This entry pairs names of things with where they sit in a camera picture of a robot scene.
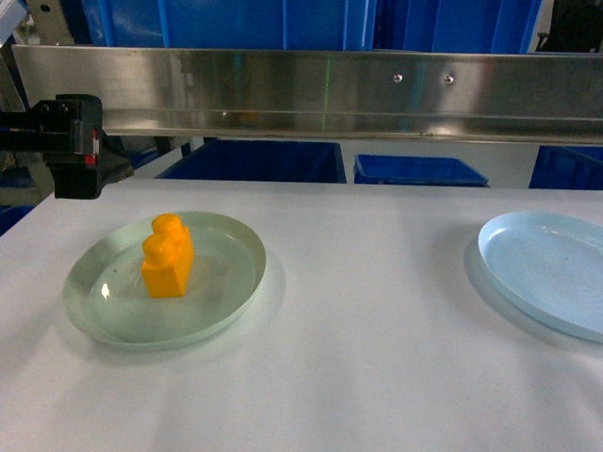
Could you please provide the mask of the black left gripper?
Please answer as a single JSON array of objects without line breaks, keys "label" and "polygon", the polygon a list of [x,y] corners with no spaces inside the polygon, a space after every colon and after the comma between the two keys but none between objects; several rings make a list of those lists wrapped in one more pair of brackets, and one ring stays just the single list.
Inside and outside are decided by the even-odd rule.
[{"label": "black left gripper", "polygon": [[[94,200],[107,185],[134,174],[119,137],[102,130],[103,104],[93,95],[62,94],[24,112],[1,114],[3,151],[40,153],[59,199]],[[96,166],[87,166],[92,129],[97,129]]]}]

